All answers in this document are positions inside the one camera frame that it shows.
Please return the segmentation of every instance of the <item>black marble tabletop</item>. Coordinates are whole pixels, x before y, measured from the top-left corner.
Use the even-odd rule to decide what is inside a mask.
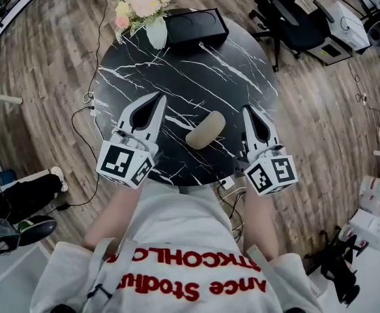
[[[272,119],[278,92],[265,52],[242,27],[224,20],[229,36],[214,48],[200,44],[187,53],[159,51],[141,30],[125,36],[123,44],[113,43],[98,68],[95,108],[107,140],[128,104],[155,91],[167,95],[157,140],[163,154],[151,179],[194,186],[230,176],[232,157],[242,150],[242,106],[251,104]],[[214,110],[226,118],[225,128],[204,149],[192,149],[185,136]]]

